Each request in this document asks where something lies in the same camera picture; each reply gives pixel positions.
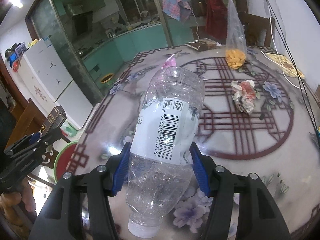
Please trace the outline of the person's left hand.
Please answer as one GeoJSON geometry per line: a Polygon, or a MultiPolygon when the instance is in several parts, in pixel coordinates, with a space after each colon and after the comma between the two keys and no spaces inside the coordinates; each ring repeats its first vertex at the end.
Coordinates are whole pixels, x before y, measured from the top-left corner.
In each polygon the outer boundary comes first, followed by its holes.
{"type": "Polygon", "coordinates": [[[24,178],[21,182],[23,187],[22,193],[11,192],[1,194],[1,210],[7,221],[16,226],[23,226],[24,222],[20,219],[13,206],[23,202],[28,212],[35,213],[36,203],[33,197],[33,189],[28,183],[28,179],[24,178]]]}

